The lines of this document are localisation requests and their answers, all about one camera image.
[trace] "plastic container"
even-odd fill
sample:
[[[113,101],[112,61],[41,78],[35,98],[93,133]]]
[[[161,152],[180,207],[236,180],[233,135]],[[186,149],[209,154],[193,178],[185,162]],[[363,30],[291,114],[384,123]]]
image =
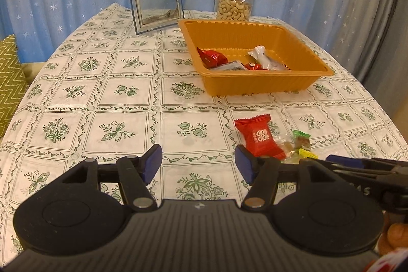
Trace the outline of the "plastic container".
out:
[[[249,21],[252,0],[219,0],[217,20]]]
[[[298,91],[333,71],[313,51],[286,28],[278,25],[242,21],[179,20],[193,65],[212,96]],[[213,49],[228,61],[243,64],[253,61],[248,51],[264,45],[265,54],[291,70],[212,71],[204,67],[197,52]]]

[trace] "jar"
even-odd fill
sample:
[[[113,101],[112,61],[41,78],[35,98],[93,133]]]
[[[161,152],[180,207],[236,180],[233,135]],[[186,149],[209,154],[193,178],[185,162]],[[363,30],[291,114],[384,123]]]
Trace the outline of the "jar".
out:
[[[217,20],[249,21],[252,0],[219,0]]]

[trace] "tablecloth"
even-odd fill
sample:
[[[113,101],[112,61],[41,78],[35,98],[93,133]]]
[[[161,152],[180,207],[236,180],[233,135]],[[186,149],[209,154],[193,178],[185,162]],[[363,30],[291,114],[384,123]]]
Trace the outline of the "tablecloth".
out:
[[[390,118],[328,53],[280,20],[252,20],[284,25],[335,75],[305,91],[211,97],[177,26],[136,36],[131,11],[112,4],[76,29],[30,86],[0,146],[2,262],[22,251],[12,224],[18,205],[86,157],[113,163],[160,144],[163,163],[148,186],[159,204],[163,198],[240,203],[248,185],[233,159],[243,143],[235,119],[270,114],[275,137],[308,132],[320,158],[407,160],[407,143]],[[277,200],[294,188],[280,184]],[[121,200],[117,185],[101,190]]]

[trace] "plastic jar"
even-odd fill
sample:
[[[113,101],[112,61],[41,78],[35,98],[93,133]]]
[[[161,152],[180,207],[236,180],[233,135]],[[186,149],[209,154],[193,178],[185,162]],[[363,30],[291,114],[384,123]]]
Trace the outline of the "plastic jar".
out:
[[[249,21],[252,0],[219,0],[217,20]]]

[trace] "hand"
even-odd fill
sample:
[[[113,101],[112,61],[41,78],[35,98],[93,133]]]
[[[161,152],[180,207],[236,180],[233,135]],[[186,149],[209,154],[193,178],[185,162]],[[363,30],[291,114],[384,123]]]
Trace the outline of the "hand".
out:
[[[384,228],[378,241],[378,250],[385,255],[395,248],[408,248],[408,224],[396,223],[390,225],[390,217],[384,214]]]

